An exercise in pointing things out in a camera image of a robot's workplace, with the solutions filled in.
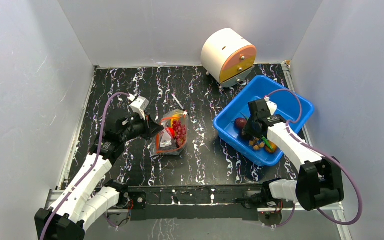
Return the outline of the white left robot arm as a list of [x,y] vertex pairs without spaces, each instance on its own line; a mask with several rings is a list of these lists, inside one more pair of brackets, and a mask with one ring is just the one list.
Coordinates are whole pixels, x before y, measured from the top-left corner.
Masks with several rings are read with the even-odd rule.
[[89,227],[111,207],[124,208],[129,203],[126,187],[111,181],[92,195],[101,179],[125,151],[126,143],[136,138],[150,140],[164,127],[149,114],[133,113],[118,119],[115,130],[101,129],[89,154],[65,191],[48,208],[34,216],[40,240],[83,240]]

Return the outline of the yellow banana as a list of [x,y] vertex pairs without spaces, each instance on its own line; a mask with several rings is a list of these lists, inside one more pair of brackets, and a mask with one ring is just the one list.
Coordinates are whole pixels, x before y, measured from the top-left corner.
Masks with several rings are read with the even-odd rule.
[[171,120],[172,121],[179,121],[183,118],[183,114],[174,114],[172,117],[171,117]]

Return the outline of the clear zip top bag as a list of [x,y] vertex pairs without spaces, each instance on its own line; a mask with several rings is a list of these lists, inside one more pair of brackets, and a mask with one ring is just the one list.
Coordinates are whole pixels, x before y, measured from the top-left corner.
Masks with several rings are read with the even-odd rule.
[[159,122],[163,130],[153,139],[152,156],[179,156],[188,142],[189,113],[186,110],[172,110]]

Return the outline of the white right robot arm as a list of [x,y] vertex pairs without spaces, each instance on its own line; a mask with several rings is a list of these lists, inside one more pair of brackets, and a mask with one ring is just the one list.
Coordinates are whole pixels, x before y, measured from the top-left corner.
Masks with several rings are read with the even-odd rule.
[[275,207],[281,200],[287,200],[312,211],[344,199],[341,169],[332,160],[311,150],[290,129],[289,121],[271,113],[266,100],[251,101],[248,108],[250,117],[243,132],[273,143],[298,170],[296,180],[279,178],[263,183],[261,199],[266,206]]

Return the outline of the light purple grape bunch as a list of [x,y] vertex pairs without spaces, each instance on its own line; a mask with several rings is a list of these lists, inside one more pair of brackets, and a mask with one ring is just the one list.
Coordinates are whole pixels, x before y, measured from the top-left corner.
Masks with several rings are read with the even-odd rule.
[[187,127],[180,120],[173,120],[171,128],[174,130],[174,138],[179,148],[187,142]]

